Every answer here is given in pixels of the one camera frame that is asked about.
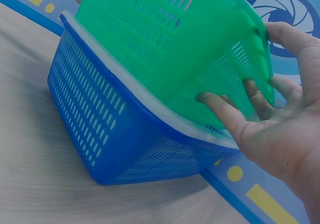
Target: blue line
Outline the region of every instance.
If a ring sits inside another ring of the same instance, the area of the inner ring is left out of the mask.
[[[233,194],[210,170],[204,170],[200,174],[231,206],[247,219],[249,223],[264,224],[263,220]]]
[[[49,18],[45,17],[44,15],[40,14],[36,10],[18,0],[0,0],[0,3],[6,5],[8,8],[11,8],[17,13],[20,13],[21,15],[48,29],[58,36],[61,36],[64,31],[64,28],[58,23],[55,23],[54,21],[50,20]]]

